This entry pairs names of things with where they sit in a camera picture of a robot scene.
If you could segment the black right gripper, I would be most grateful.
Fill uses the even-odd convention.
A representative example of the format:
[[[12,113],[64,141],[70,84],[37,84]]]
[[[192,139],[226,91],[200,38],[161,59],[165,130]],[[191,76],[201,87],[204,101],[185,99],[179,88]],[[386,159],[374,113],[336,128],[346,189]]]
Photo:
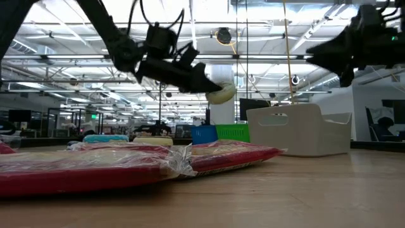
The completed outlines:
[[[399,32],[387,27],[380,11],[363,4],[356,15],[354,27],[346,27],[333,39],[308,48],[306,60],[315,65],[340,65],[340,87],[349,87],[354,79],[354,67],[399,63]]]

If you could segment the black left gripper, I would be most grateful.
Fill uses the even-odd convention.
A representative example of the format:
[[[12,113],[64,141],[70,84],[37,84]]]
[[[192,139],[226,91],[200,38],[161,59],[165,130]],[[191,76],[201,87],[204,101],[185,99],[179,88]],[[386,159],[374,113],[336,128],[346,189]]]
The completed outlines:
[[[180,92],[217,92],[222,87],[209,80],[205,74],[206,65],[198,63],[194,67],[191,63],[198,55],[192,43],[180,49],[180,59],[165,61],[157,57],[147,55],[139,64],[135,72],[138,83],[144,77],[170,84],[179,88]]]

